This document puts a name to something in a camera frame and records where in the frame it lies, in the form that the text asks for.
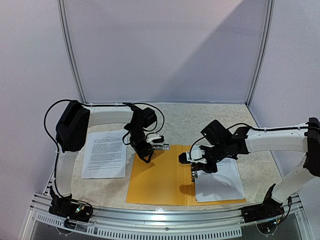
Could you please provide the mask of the chrome folder spring clip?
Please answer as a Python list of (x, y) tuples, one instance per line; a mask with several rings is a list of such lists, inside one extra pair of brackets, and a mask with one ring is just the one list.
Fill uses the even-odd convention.
[(198, 165), (197, 164), (191, 164), (190, 165), (191, 170), (191, 181), (194, 183), (195, 179), (198, 177)]

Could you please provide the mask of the orange file folder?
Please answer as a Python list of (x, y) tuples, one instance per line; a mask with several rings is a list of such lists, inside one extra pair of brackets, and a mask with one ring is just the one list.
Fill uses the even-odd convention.
[(188, 145), (172, 145), (170, 150), (157, 150), (150, 163), (134, 157), (126, 202), (156, 206), (205, 206), (242, 204), (247, 200), (197, 202), (191, 167), (179, 163), (179, 154)]

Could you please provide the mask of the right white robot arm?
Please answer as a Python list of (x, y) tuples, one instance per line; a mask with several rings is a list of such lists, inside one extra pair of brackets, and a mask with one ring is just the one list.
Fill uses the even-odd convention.
[(236, 159), (263, 151), (295, 151), (304, 153), (300, 163), (279, 183), (267, 191), (258, 213), (269, 218), (282, 203), (304, 184), (320, 175), (320, 122), (311, 117), (306, 123), (284, 127), (256, 128), (237, 123), (235, 132), (230, 132), (218, 120), (213, 120), (202, 131), (202, 137), (210, 146), (181, 153), (178, 161), (189, 164), (192, 172), (216, 173), (218, 162), (225, 158)]

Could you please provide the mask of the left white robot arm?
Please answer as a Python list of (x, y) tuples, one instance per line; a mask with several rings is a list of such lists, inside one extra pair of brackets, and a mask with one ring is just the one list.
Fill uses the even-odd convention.
[(67, 106), (55, 127), (56, 135), (51, 139), (57, 153), (54, 164), (53, 183), (50, 195), (55, 209), (63, 216), (74, 213), (74, 205), (65, 198), (71, 198), (71, 179), (78, 152), (86, 142), (89, 127), (107, 124), (124, 124), (129, 136), (128, 145), (145, 163), (151, 161), (154, 144), (162, 143), (164, 137), (158, 131), (148, 130), (157, 124), (157, 107), (150, 104), (142, 109), (138, 103), (85, 104), (66, 99)]

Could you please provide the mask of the chrome side folder clip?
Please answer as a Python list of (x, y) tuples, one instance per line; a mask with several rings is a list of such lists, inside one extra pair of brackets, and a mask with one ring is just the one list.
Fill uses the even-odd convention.
[(167, 143), (153, 144), (152, 147), (155, 151), (167, 151), (171, 149), (170, 144)]

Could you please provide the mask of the stack of printed papers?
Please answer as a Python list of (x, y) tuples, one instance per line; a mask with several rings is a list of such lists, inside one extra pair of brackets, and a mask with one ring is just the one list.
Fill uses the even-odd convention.
[(89, 133), (85, 143), (82, 179), (114, 179), (126, 176), (127, 146), (124, 130)]

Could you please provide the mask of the aluminium front rail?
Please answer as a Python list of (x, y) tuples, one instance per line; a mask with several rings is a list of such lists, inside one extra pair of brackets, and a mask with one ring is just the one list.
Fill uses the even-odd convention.
[(96, 207), (88, 222), (71, 222), (49, 213), (51, 199), (35, 194), (24, 240), (308, 240), (310, 233), (298, 196), (289, 216), (275, 229), (260, 232), (264, 221), (245, 222), (239, 208), (165, 211)]

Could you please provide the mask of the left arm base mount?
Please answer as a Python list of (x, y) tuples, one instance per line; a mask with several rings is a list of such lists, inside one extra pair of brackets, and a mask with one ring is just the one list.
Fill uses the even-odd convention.
[(52, 215), (88, 223), (94, 213), (92, 205), (88, 202), (72, 199), (72, 195), (60, 197), (55, 193), (52, 186), (49, 188), (49, 194), (51, 204), (48, 212)]

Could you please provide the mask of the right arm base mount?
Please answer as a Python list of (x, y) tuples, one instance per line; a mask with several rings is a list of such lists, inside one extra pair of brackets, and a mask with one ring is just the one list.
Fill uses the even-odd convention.
[(244, 218), (245, 223), (264, 220), (267, 218), (273, 218), (281, 215), (273, 225), (279, 225), (289, 215), (292, 206), (292, 197), (287, 199), (288, 211), (285, 214), (285, 210), (282, 203), (276, 202), (271, 197), (266, 198), (262, 203), (245, 206), (240, 209), (241, 216)]

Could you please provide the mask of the left aluminium frame post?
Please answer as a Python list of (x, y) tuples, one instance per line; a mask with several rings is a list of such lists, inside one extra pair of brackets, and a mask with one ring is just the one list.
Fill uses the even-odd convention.
[(72, 45), (72, 39), (69, 30), (68, 18), (67, 18), (67, 9), (66, 9), (66, 1), (65, 0), (57, 0), (57, 7), (59, 12), (59, 19), (61, 24), (62, 36), (65, 44), (65, 49), (67, 53), (67, 58), (69, 61), (70, 70), (72, 73), (72, 77), (75, 83), (75, 88), (77, 90), (79, 99), (82, 103), (86, 103), (87, 99), (85, 96), (85, 91), (83, 88), (83, 84), (81, 82), (80, 73), (78, 70), (78, 66), (76, 63), (76, 57)]

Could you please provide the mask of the aluminium frame post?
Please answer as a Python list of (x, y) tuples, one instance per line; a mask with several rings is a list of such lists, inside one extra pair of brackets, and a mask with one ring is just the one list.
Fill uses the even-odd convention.
[(264, 57), (265, 57), (266, 50), (267, 50), (268, 39), (269, 39), (269, 35), (270, 35), (270, 28), (272, 25), (274, 5), (275, 5), (274, 0), (267, 1), (267, 8), (266, 8), (265, 17), (264, 17), (261, 41), (260, 41), (259, 51), (258, 51), (258, 57), (257, 57), (256, 65), (254, 68), (254, 72), (253, 72), (253, 78), (252, 78), (250, 88), (249, 88), (249, 91), (248, 91), (248, 94), (246, 97), (246, 102), (245, 102), (245, 105), (248, 108), (250, 107), (250, 105), (253, 101), (254, 94), (255, 94), (255, 91), (256, 91), (256, 88), (258, 85), (258, 81), (259, 81), (259, 76), (260, 76), (261, 69), (263, 66)]
[(66, 1), (65, 0), (57, 0), (57, 7), (59, 12), (59, 19), (61, 24), (62, 36), (65, 44), (65, 49), (67, 53), (67, 58), (69, 61), (70, 70), (72, 73), (72, 77), (75, 83), (75, 88), (77, 90), (79, 99), (82, 103), (86, 103), (87, 99), (85, 96), (85, 91), (83, 88), (83, 84), (81, 82), (80, 73), (78, 70), (78, 66), (76, 63), (76, 57), (72, 45), (72, 39), (69, 30), (68, 18), (67, 18), (67, 9), (66, 9)]

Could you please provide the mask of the right aluminium frame post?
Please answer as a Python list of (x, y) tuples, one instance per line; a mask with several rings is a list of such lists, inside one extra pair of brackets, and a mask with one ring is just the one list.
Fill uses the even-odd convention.
[(249, 91), (248, 91), (248, 94), (246, 97), (246, 102), (245, 102), (245, 105), (248, 108), (250, 107), (250, 105), (253, 101), (254, 94), (255, 94), (255, 91), (256, 91), (256, 88), (258, 85), (258, 81), (259, 81), (259, 76), (260, 76), (261, 69), (263, 66), (264, 57), (265, 57), (266, 50), (267, 50), (268, 39), (269, 39), (269, 35), (270, 35), (270, 28), (272, 25), (274, 5), (275, 5), (274, 0), (267, 1), (267, 8), (266, 8), (265, 17), (264, 17), (261, 41), (260, 41), (259, 51), (258, 51), (258, 57), (257, 57), (256, 65), (254, 68), (254, 72), (253, 72), (253, 78), (252, 78), (250, 88), (249, 88)]

